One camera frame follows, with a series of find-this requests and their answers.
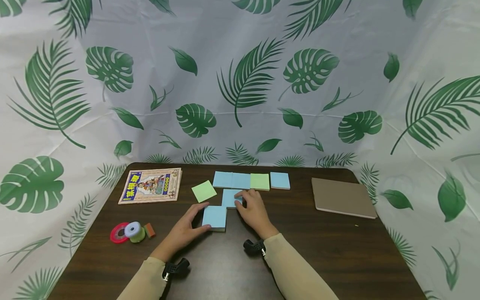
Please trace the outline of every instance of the orange eraser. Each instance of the orange eraser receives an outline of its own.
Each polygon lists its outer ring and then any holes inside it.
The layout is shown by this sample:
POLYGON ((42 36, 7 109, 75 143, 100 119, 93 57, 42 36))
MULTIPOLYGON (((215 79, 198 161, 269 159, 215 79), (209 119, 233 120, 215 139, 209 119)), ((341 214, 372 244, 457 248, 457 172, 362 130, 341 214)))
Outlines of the orange eraser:
POLYGON ((148 223, 144 226, 147 236, 151 239, 155 236, 155 231, 153 230, 152 224, 148 223))

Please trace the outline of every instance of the hand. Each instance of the hand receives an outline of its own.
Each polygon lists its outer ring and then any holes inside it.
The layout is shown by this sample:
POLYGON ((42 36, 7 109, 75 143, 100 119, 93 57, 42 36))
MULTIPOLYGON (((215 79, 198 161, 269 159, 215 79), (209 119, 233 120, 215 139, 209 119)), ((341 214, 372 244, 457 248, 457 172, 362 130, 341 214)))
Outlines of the hand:
POLYGON ((178 250, 187 246, 191 241, 207 232, 211 228, 210 225, 192 228, 192 221, 197 213, 208 205, 208 202, 203 202, 190 206, 187 212, 180 218, 180 220, 178 220, 167 237, 163 239, 150 256, 166 263, 178 250))
POLYGON ((240 201, 235 201, 235 206, 245 222, 255 230, 261 239, 266 240, 278 234, 278 230, 272 225, 265 209, 264 201, 256 190, 241 191, 235 197, 242 196, 247 202, 247 208, 240 201))

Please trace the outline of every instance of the black arm clamp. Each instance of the black arm clamp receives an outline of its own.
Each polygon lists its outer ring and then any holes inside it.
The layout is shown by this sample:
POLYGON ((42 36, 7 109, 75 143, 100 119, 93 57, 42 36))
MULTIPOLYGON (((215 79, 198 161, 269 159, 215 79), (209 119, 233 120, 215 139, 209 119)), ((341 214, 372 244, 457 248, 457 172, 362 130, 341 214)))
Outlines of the black arm clamp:
POLYGON ((265 256, 267 254, 264 240, 258 240, 255 244, 251 240, 246 240, 243 243, 243 247, 248 255, 257 255, 261 253, 263 256, 265 256))
POLYGON ((163 280, 168 282, 170 274, 185 274, 188 271, 190 262, 186 258, 182 258, 178 264, 166 263, 163 270, 163 280))

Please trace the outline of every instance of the light green sticky note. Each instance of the light green sticky note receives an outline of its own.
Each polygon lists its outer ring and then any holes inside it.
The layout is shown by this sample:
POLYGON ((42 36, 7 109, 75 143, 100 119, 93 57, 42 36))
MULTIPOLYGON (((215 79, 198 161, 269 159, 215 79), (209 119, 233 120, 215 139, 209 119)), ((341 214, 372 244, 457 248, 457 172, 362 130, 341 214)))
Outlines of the light green sticky note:
POLYGON ((213 188, 209 180, 202 184, 192 187, 193 194, 197 198, 198 203, 203 202, 216 195, 216 191, 213 188))
POLYGON ((250 174, 250 188, 260 191, 270 190, 268 174, 250 174))

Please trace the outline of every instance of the left hand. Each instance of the left hand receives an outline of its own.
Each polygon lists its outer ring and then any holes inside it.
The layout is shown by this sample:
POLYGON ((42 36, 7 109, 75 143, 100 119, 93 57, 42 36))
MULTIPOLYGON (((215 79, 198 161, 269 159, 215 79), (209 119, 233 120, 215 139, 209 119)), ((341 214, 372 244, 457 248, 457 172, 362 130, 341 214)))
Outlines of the left hand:
POLYGON ((207 232, 211 228, 210 225, 192 228, 192 221, 197 213, 208 205, 209 202, 202 202, 190 206, 187 212, 180 218, 180 220, 178 220, 167 237, 163 239, 150 256, 166 263, 178 250, 187 246, 191 241, 207 232))

